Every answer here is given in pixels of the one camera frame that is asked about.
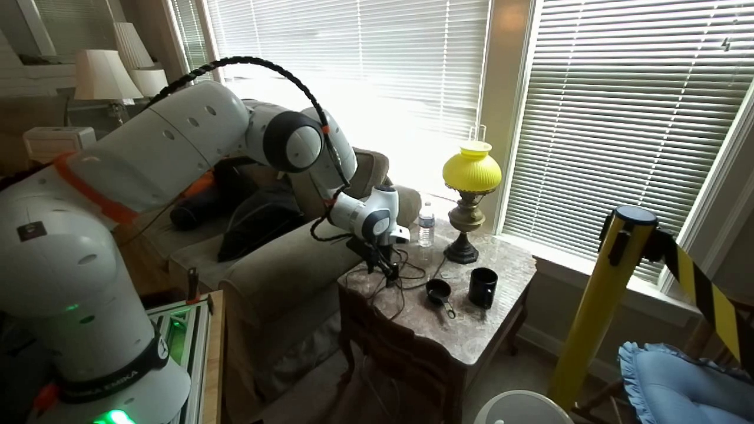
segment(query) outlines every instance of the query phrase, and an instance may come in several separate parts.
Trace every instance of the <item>wire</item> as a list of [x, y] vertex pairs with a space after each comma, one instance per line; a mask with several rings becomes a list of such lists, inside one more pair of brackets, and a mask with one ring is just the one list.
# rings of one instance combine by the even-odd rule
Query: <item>wire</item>
[[320, 102], [311, 95], [311, 89], [298, 76], [292, 76], [287, 68], [284, 68], [284, 67], [279, 67], [279, 64], [273, 64], [268, 59], [262, 59], [262, 56], [223, 56], [223, 59], [202, 64], [202, 67], [188, 71], [187, 76], [178, 78], [174, 82], [169, 82], [147, 107], [153, 107], [153, 103], [163, 102], [165, 96], [179, 91], [181, 87], [192, 85], [196, 78], [205, 76], [205, 74], [212, 74], [212, 71], [216, 71], [221, 67], [235, 67], [235, 64], [253, 64], [253, 67], [272, 68], [272, 71], [281, 74], [284, 78], [287, 78], [292, 85], [298, 85], [304, 91], [304, 96], [311, 102], [315, 115], [320, 117], [320, 132], [322, 132], [328, 150], [338, 160], [338, 174], [339, 174], [342, 183], [348, 185], [348, 180], [346, 180], [345, 168], [342, 168], [345, 160], [333, 148], [328, 114], [322, 110]]
[[397, 321], [397, 317], [406, 311], [406, 294], [403, 294], [400, 288], [397, 289], [397, 296], [400, 296], [400, 306], [399, 306], [399, 311], [397, 311], [390, 321]]
[[309, 227], [309, 233], [314, 241], [319, 243], [333, 243], [333, 241], [345, 241], [345, 237], [351, 237], [351, 233], [338, 233], [338, 235], [329, 235], [329, 237], [322, 237], [315, 233], [315, 228], [328, 218], [328, 215], [319, 217], [311, 227]]
[[443, 271], [446, 262], [447, 262], [447, 256], [443, 254], [443, 260], [441, 260], [438, 269], [432, 273], [432, 279], [428, 279], [428, 281], [438, 279], [438, 273]]
[[120, 244], [129, 244], [129, 243], [139, 241], [179, 200], [181, 200], [181, 195], [178, 195], [167, 204], [163, 204], [153, 218], [149, 218], [134, 235], [124, 237]]

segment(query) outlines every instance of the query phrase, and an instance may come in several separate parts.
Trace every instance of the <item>marble table top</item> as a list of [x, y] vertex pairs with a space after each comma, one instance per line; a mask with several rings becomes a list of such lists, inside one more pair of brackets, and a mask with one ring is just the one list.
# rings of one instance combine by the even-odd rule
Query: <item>marble table top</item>
[[[432, 248], [415, 243], [399, 244], [397, 253], [408, 256], [408, 262], [392, 286], [387, 286], [382, 273], [367, 273], [365, 264], [345, 273], [339, 286], [370, 296], [373, 306], [387, 317], [413, 330], [417, 336], [438, 342], [456, 360], [474, 366], [533, 281], [536, 260], [497, 235], [471, 235], [471, 243], [479, 248], [479, 262], [453, 264], [446, 262], [443, 249], [456, 235], [446, 227], [438, 228]], [[479, 266], [497, 273], [496, 302], [489, 311], [477, 308], [466, 299], [471, 271]], [[453, 289], [441, 311], [426, 304], [425, 283], [428, 279], [441, 279]]]

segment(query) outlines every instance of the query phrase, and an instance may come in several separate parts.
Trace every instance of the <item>black cup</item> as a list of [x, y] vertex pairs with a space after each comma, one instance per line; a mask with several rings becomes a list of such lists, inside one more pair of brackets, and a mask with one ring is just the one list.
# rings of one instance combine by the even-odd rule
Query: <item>black cup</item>
[[426, 283], [428, 306], [441, 308], [446, 306], [447, 296], [451, 296], [451, 286], [446, 281], [433, 279]]
[[479, 308], [491, 308], [496, 296], [497, 273], [479, 266], [471, 271], [468, 302]]

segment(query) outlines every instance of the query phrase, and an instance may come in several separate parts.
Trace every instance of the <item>robotic arm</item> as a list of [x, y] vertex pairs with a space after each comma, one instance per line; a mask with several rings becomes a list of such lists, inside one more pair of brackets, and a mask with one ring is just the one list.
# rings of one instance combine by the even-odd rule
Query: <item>robotic arm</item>
[[314, 110], [248, 108], [214, 82], [181, 89], [0, 194], [0, 311], [53, 350], [61, 389], [31, 421], [94, 421], [114, 408], [169, 421], [183, 405], [188, 377], [167, 357], [110, 228], [167, 204], [227, 156], [311, 171], [329, 197], [328, 218], [357, 235], [370, 264], [390, 269], [390, 254], [374, 253], [392, 244], [397, 190], [342, 194], [357, 156], [333, 121], [320, 127]]

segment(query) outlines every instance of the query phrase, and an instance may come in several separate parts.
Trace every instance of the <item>window sill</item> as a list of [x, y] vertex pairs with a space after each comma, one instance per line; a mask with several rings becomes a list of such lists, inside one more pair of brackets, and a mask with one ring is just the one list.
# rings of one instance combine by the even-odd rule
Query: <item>window sill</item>
[[[563, 253], [557, 253], [552, 248], [544, 248], [544, 244], [538, 244], [538, 243], [527, 243], [527, 241], [520, 241], [520, 237], [514, 237], [514, 235], [499, 235], [499, 237], [511, 243], [511, 244], [519, 244], [519, 248], [527, 249], [538, 260], [538, 271], [550, 276], [550, 279], [584, 288], [587, 279], [593, 271], [593, 262], [587, 262], [587, 260], [579, 260], [579, 256], [571, 256], [571, 254], [563, 254]], [[632, 279], [628, 289], [638, 294], [638, 296], [661, 302], [661, 306], [676, 306], [676, 308], [697, 313], [697, 306], [691, 304], [683, 296], [679, 286], [669, 286], [669, 289], [665, 293], [655, 283], [648, 283], [643, 279]], [[648, 306], [646, 302], [628, 302], [628, 304], [637, 306], [637, 308], [642, 308], [646, 313], [657, 315], [657, 311], [648, 311], [653, 306]]]

